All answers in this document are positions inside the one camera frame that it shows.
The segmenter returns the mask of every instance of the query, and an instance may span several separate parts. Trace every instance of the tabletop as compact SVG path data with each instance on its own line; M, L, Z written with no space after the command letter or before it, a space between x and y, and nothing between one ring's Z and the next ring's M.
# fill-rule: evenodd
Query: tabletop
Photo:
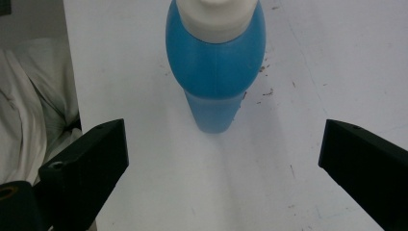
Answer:
M166 57L170 1L66 0L84 131L125 119L98 230L381 230L318 166L327 118L408 148L408 2L261 0L263 67L231 127L196 127Z

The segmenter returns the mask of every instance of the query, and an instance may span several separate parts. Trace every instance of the white bottle cap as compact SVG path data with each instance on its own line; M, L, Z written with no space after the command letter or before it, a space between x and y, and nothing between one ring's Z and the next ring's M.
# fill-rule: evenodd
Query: white bottle cap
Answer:
M197 39L222 43L248 27L258 0L176 0L182 23Z

